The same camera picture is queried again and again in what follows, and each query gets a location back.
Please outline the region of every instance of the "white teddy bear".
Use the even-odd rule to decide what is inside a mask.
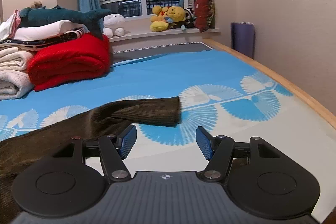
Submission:
[[[119,14],[111,14],[104,17],[103,33],[108,38],[112,38],[114,35],[122,37],[124,32],[125,18]]]

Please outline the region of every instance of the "shark plush toy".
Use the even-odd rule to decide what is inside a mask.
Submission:
[[[58,5],[52,9],[32,9],[28,7],[20,11],[21,23],[19,28],[40,27],[60,20],[70,20],[73,23],[84,24],[95,37],[102,40],[103,36],[98,21],[110,14],[112,12],[109,9],[97,9],[82,13]]]

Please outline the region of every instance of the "metal screw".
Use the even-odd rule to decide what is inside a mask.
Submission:
[[[207,179],[218,179],[221,176],[221,173],[219,173],[216,170],[209,170],[209,171],[204,173],[204,176]]]
[[[127,176],[128,176],[128,172],[124,170],[116,170],[112,172],[112,177],[114,177],[115,179],[124,179]]]

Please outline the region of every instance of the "wooden bed rail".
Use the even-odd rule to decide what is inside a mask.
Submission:
[[[245,63],[251,65],[252,67],[260,70],[262,73],[274,79],[276,82],[284,86],[287,90],[293,93],[296,97],[300,98],[303,102],[309,105],[316,113],[318,113],[323,119],[325,119],[333,128],[336,129],[336,116],[327,110],[323,105],[321,105],[316,99],[310,96],[308,93],[304,92],[298,86],[294,85],[292,82],[288,81],[286,78],[267,68],[266,66],[260,64],[259,62],[247,57],[240,52],[237,52],[221,43],[218,43],[212,39],[203,39],[203,41],[217,49],[228,52],[229,54],[235,56],[236,58],[244,61]]]

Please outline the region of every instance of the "red folded quilt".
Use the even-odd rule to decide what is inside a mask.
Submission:
[[[28,64],[28,75],[40,91],[68,81],[92,79],[110,68],[109,40],[91,33],[79,39],[52,45],[40,50]]]

